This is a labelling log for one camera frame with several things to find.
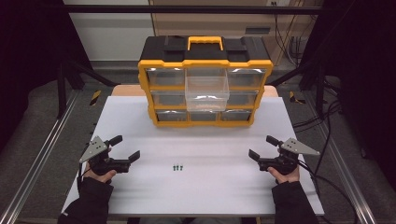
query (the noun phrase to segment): metal rail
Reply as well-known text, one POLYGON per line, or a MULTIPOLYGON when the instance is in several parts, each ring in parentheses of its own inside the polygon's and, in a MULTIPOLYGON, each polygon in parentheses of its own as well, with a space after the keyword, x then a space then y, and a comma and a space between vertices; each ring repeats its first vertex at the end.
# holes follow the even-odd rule
POLYGON ((6 211, 0 218, 0 223, 2 224, 12 224, 17 220, 18 214, 20 213, 23 205, 25 204, 27 198, 29 197, 30 192, 35 185, 46 161, 49 157, 56 141, 58 140, 59 135, 61 134, 64 125, 66 124, 69 115, 71 114, 76 100, 79 96, 80 91, 72 91, 68 103, 66 111, 64 115, 57 119, 55 124, 52 127, 52 130, 49 133, 49 136, 46 139, 43 147, 40 149, 33 165, 31 166, 28 174, 24 178, 20 188, 18 189, 17 193, 15 194, 14 198, 12 199, 11 203, 8 205, 6 211))
MULTIPOLYGON (((313 93, 304 92, 305 100, 309 105, 312 112, 316 115, 317 111, 315 109, 315 100, 313 97, 313 93)), ((322 122, 319 124, 320 133, 323 139, 326 139, 327 133, 329 132, 329 128, 327 127, 326 122, 322 122)), ((330 136, 330 141, 328 145, 329 153, 332 157, 332 162, 334 163, 335 169, 337 170, 338 175, 340 176, 343 185, 346 189, 346 193, 349 196, 350 201, 352 201, 355 210, 358 214, 358 217, 362 224, 375 224, 375 218, 373 213, 364 199, 363 194, 361 193, 361 189, 353 177, 353 174, 350 172, 347 167, 346 162, 344 161, 340 151, 338 150, 337 145, 334 140, 330 136)))
POLYGON ((49 10, 69 13, 199 13, 199 14, 277 14, 333 15, 341 8, 327 7, 231 7, 231 6, 109 6, 109 5, 41 5, 49 10))

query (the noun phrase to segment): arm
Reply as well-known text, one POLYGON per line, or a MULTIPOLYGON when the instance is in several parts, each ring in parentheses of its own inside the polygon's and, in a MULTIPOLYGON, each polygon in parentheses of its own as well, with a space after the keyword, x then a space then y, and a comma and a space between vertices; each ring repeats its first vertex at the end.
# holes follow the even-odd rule
POLYGON ((297 168, 289 175, 281 175, 276 169, 270 167, 268 172, 273 175, 279 185, 272 189, 276 205, 276 224, 306 223, 316 224, 318 219, 311 207, 301 183, 300 173, 297 168))
POLYGON ((106 184, 116 171, 110 171, 105 175, 96 175, 89 170, 84 175, 79 198, 69 204, 58 217, 58 224, 78 224, 78 223, 106 223, 108 216, 108 200, 110 199, 113 187, 106 184))

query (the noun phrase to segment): hand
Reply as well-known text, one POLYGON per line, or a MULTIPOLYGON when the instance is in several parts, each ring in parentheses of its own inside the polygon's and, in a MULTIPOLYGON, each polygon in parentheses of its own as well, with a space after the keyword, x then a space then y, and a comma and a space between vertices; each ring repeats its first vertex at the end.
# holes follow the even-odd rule
POLYGON ((275 168, 273 167, 268 167, 268 172, 274 177, 276 178, 277 182, 279 184, 282 184, 284 182, 289 181, 289 183, 291 182, 295 182, 295 181, 299 181, 300 180, 300 171, 299 171, 299 166, 297 166, 297 168, 295 168, 290 174, 288 175, 282 175, 280 172, 278 172, 275 168))
POLYGON ((93 170, 91 170, 90 163, 87 162, 87 165, 85 166, 84 177, 91 177, 95 180, 106 183, 107 181, 111 180, 111 178, 113 178, 113 176, 115 176, 116 173, 117 172, 115 170, 111 170, 107 172, 105 175, 97 175, 96 173, 93 172, 93 170))

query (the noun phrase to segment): storage organizer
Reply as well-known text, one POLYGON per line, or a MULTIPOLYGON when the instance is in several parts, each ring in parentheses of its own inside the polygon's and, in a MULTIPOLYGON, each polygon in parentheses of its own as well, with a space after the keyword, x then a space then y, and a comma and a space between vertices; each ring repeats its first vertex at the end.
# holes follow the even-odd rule
POLYGON ((150 36, 138 64, 159 127, 248 126, 273 64, 257 36, 150 36))

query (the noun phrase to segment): white table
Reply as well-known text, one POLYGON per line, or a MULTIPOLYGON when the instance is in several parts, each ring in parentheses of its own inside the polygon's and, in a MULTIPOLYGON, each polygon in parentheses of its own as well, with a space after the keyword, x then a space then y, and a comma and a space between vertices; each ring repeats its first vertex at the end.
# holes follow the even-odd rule
MULTIPOLYGON (((266 135, 295 138, 280 97, 263 97, 250 127, 157 128, 147 112, 145 96, 109 96, 93 136, 104 141, 122 135, 109 156, 141 157, 129 173, 112 180, 109 214, 123 217, 258 217, 275 213, 271 188, 275 179, 261 172, 248 150, 264 158, 278 156, 266 135), (174 171, 183 164, 182 171, 174 171)), ((324 211, 309 173, 301 183, 315 213, 324 211)), ((63 210, 78 197, 76 181, 63 210)))

